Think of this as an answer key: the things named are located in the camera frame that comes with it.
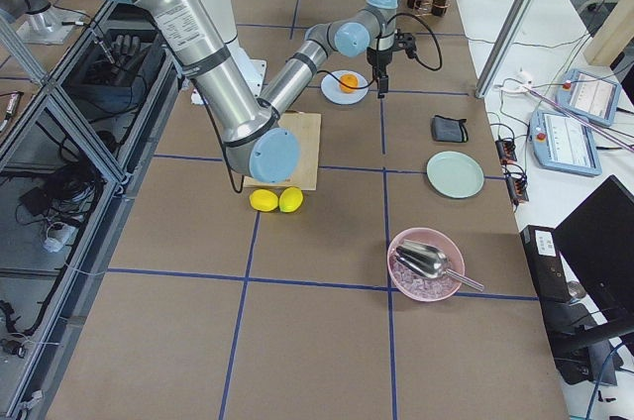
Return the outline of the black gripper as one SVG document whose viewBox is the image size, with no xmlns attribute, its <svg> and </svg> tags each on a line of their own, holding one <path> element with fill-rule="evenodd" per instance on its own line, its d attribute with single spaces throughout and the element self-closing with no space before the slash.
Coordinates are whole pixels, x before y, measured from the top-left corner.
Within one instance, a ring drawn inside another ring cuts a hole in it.
<svg viewBox="0 0 634 420">
<path fill-rule="evenodd" d="M 383 50 L 367 48 L 367 62 L 371 67 L 372 78 L 376 81 L 378 99 L 383 99 L 388 93 L 387 67 L 392 62 L 393 51 L 393 46 Z"/>
</svg>

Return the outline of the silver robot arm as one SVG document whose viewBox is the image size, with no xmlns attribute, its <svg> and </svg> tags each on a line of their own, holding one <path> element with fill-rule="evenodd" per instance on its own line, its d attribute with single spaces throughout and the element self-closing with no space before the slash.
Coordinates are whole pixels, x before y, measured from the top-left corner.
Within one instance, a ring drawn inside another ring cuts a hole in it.
<svg viewBox="0 0 634 420">
<path fill-rule="evenodd" d="M 397 0 L 367 0 L 355 16 L 318 24 L 260 95 L 235 62 L 237 31 L 231 0 L 113 0 L 150 13 L 182 73 L 222 127 L 229 167 L 265 183 L 284 181 L 300 158 L 297 139 L 278 120 L 334 52 L 368 53 L 372 73 L 384 78 L 394 44 Z"/>
<path fill-rule="evenodd" d="M 25 18 L 17 31 L 27 44 L 62 45 L 71 31 L 83 27 L 83 15 L 55 8 L 50 0 L 1 0 L 1 18 L 9 24 Z"/>
</svg>

